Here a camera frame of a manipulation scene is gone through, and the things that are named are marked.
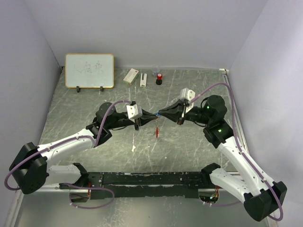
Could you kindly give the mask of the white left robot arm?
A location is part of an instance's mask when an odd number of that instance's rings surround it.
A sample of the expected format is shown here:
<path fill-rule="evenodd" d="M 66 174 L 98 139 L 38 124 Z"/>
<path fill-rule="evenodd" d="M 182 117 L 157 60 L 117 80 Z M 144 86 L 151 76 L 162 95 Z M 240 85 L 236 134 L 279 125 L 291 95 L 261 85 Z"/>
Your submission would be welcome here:
<path fill-rule="evenodd" d="M 111 138 L 112 129 L 134 126 L 138 130 L 155 119 L 156 114 L 143 110 L 134 101 L 126 101 L 126 111 L 121 113 L 116 111 L 115 104 L 103 103 L 92 123 L 79 132 L 48 144 L 25 144 L 9 167 L 4 180 L 5 187 L 11 191 L 21 190 L 24 194 L 57 183 L 82 189 L 89 185 L 87 170 L 79 163 L 60 166 L 60 161 L 77 152 L 104 144 Z M 16 181 L 16 188 L 9 186 L 10 177 Z"/>

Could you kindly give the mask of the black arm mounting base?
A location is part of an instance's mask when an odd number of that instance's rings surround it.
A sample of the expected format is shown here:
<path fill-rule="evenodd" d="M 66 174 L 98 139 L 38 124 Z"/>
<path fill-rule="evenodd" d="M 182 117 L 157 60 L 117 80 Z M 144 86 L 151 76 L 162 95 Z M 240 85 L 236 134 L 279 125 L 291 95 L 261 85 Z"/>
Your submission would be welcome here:
<path fill-rule="evenodd" d="M 93 200 L 112 197 L 106 190 L 94 190 L 99 187 L 113 191 L 115 198 L 181 196 L 198 199 L 204 190 L 215 189 L 202 172 L 89 172 L 74 185 L 92 188 L 90 198 Z"/>

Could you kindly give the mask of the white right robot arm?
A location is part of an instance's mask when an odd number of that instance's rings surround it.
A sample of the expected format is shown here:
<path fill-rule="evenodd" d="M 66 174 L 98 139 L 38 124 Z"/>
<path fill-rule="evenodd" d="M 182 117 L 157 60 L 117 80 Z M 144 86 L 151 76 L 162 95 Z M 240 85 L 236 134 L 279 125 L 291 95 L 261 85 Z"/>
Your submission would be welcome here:
<path fill-rule="evenodd" d="M 194 106 L 187 100 L 178 100 L 159 110 L 158 114 L 178 125 L 184 121 L 205 125 L 203 133 L 207 141 L 228 158 L 242 179 L 230 175 L 217 164 L 210 164 L 203 169 L 205 174 L 201 176 L 201 184 L 206 188 L 216 185 L 225 189 L 243 203 L 255 221 L 262 221 L 281 209 L 287 187 L 282 181 L 275 182 L 268 176 L 241 145 L 224 119 L 227 113 L 224 99 L 212 95 L 203 102 L 203 105 Z"/>

